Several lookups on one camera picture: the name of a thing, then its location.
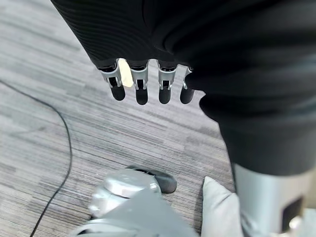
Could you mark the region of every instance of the black cable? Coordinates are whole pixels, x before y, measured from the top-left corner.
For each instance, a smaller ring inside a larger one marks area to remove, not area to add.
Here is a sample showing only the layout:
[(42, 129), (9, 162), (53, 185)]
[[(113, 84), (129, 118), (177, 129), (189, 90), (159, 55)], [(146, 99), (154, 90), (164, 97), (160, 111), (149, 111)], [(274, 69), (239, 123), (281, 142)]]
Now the black cable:
[(23, 92), (23, 91), (20, 91), (19, 89), (17, 89), (17, 88), (15, 88), (14, 86), (12, 86), (12, 85), (10, 85), (10, 84), (4, 82), (3, 80), (0, 80), (0, 83), (3, 84), (3, 85), (5, 85), (5, 86), (7, 86), (7, 87), (9, 87), (10, 89), (12, 89), (12, 90), (14, 90), (14, 91), (16, 91), (16, 92), (22, 94), (22, 95), (25, 95), (26, 97), (29, 97), (29, 98), (35, 100), (36, 102), (39, 102), (39, 103), (41, 103), (41, 104), (43, 104), (43, 105), (45, 105), (45, 106), (50, 107), (53, 111), (55, 111), (55, 112), (58, 114), (58, 116), (59, 116), (59, 117), (61, 118), (61, 120), (63, 121), (63, 123), (64, 123), (64, 125), (65, 125), (66, 132), (67, 132), (67, 136), (68, 136), (68, 143), (69, 143), (69, 150), (70, 150), (70, 155), (69, 155), (70, 160), (69, 160), (69, 167), (68, 167), (67, 174), (65, 175), (64, 181), (61, 183), (61, 185), (60, 185), (60, 186), (58, 187), (58, 189), (55, 191), (55, 193), (53, 194), (53, 196), (51, 196), (51, 198), (49, 199), (48, 203), (46, 204), (46, 207), (44, 208), (44, 210), (43, 210), (43, 212), (41, 213), (41, 215), (40, 215), (38, 221), (36, 222), (36, 225), (35, 225), (35, 227), (33, 228), (33, 231), (32, 231), (32, 233), (31, 233), (31, 235), (30, 235), (30, 237), (33, 237), (34, 234), (35, 234), (35, 232), (36, 232), (36, 230), (37, 230), (37, 228), (38, 228), (38, 226), (39, 226), (39, 224), (40, 224), (40, 221), (42, 220), (42, 218), (43, 218), (45, 212), (46, 212), (47, 209), (48, 209), (48, 206), (49, 206), (50, 203), (53, 201), (53, 199), (54, 199), (55, 196), (58, 194), (58, 192), (62, 189), (62, 187), (64, 186), (65, 182), (67, 181), (67, 179), (68, 179), (68, 177), (69, 177), (69, 175), (70, 175), (70, 172), (71, 172), (71, 169), (72, 169), (72, 166), (73, 166), (73, 149), (72, 149), (72, 145), (71, 145), (70, 133), (69, 133), (69, 129), (68, 129), (68, 126), (67, 126), (67, 124), (66, 124), (66, 121), (64, 120), (64, 118), (63, 118), (63, 116), (61, 115), (61, 113), (60, 113), (55, 107), (53, 107), (52, 105), (50, 105), (49, 103), (47, 103), (47, 102), (45, 102), (45, 101), (42, 101), (42, 100), (40, 100), (40, 99), (37, 99), (37, 98), (33, 97), (32, 95), (29, 95), (29, 94), (27, 94), (27, 93), (25, 93), (25, 92)]

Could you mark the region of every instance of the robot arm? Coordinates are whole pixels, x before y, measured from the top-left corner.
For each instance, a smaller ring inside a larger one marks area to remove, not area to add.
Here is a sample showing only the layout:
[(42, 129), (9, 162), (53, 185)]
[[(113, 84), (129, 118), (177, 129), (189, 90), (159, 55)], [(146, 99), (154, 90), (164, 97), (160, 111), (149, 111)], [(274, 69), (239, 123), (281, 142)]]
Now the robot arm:
[(192, 67), (184, 89), (189, 98), (203, 90), (200, 106), (219, 123), (244, 235), (290, 236), (316, 162), (315, 2), (52, 2), (117, 100), (125, 96), (117, 58), (127, 59), (140, 104), (149, 59), (159, 61), (162, 103), (176, 65)]

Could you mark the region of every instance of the white cushion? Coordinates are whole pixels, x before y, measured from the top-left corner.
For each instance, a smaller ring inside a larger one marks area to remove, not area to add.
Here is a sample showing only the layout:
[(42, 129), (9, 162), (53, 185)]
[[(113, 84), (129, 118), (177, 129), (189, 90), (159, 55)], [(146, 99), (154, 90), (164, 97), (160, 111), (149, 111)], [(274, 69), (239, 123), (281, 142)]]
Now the white cushion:
[[(236, 194), (210, 177), (203, 184), (201, 237), (243, 237)], [(299, 237), (316, 237), (316, 210), (306, 209)]]

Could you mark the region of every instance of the black sleeve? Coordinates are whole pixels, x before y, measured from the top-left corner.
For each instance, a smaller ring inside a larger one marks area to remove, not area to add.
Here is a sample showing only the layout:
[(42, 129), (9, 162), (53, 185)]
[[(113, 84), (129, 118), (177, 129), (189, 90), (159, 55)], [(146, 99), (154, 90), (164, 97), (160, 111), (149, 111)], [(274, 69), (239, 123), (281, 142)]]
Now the black sleeve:
[(144, 5), (153, 44), (193, 67), (187, 85), (206, 93), (200, 106), (219, 123), (231, 161), (273, 175), (313, 168), (316, 2), (160, 3)]

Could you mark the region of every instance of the gray carpet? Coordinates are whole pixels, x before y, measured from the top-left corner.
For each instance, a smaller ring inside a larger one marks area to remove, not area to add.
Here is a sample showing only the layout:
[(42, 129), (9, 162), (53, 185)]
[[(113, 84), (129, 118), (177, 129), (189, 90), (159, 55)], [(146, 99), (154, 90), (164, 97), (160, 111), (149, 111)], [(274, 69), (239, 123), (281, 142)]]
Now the gray carpet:
[[(130, 164), (174, 175), (178, 189), (165, 199), (199, 231), (204, 176), (233, 185), (217, 124), (198, 107), (202, 93), (180, 103), (184, 72), (178, 67), (167, 105), (158, 101), (154, 61), (148, 104), (136, 103), (133, 88), (117, 102), (48, 0), (0, 1), (0, 79), (59, 109), (73, 140), (72, 173), (36, 236), (66, 236), (89, 217), (102, 176)], [(0, 236), (29, 236), (68, 162), (56, 113), (0, 84)]]

